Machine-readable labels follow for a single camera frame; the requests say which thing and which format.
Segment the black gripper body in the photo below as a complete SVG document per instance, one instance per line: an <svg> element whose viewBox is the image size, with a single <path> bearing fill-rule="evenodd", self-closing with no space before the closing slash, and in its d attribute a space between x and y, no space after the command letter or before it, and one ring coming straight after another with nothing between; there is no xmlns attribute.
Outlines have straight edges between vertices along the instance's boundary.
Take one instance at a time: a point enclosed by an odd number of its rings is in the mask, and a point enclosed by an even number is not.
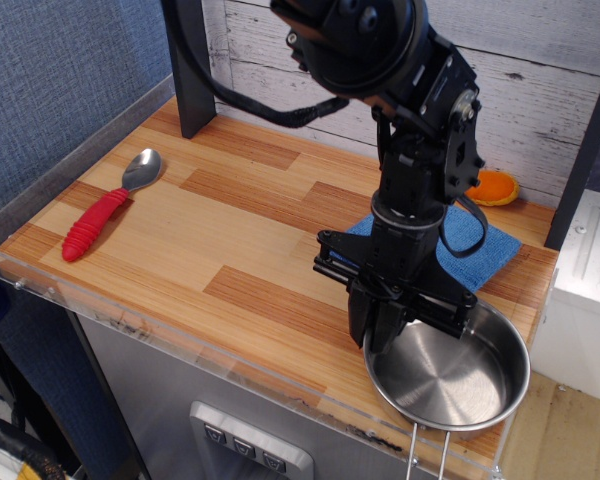
<svg viewBox="0 0 600 480"><path fill-rule="evenodd" d="M437 259L447 212L402 215L374 199L369 234L318 233L314 270L346 286L351 337L395 338L415 320L461 337L477 298Z"/></svg>

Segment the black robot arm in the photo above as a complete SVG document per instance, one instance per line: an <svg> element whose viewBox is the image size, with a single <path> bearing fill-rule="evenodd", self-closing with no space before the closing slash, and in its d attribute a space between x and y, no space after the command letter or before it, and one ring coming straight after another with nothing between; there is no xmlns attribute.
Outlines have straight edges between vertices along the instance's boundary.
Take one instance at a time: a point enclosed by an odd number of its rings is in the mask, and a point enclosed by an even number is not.
<svg viewBox="0 0 600 480"><path fill-rule="evenodd" d="M476 297L440 265L448 208L479 182L479 89L421 1L274 1L301 69L329 92L370 106L380 184L367 235L324 230L315 269L344 283L355 343L387 352L422 321L460 336Z"/></svg>

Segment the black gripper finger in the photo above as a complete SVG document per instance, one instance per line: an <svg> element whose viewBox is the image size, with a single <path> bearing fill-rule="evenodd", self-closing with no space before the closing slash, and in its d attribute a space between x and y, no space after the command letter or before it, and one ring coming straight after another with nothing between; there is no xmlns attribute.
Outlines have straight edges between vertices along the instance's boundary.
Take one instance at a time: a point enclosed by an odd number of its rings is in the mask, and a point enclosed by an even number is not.
<svg viewBox="0 0 600 480"><path fill-rule="evenodd" d="M410 320L411 312L406 305L397 302L379 302L373 314L370 351L373 354L387 353Z"/></svg>
<svg viewBox="0 0 600 480"><path fill-rule="evenodd" d="M363 347L368 330L376 325L378 300L364 289L351 287L348 298L349 333L354 343Z"/></svg>

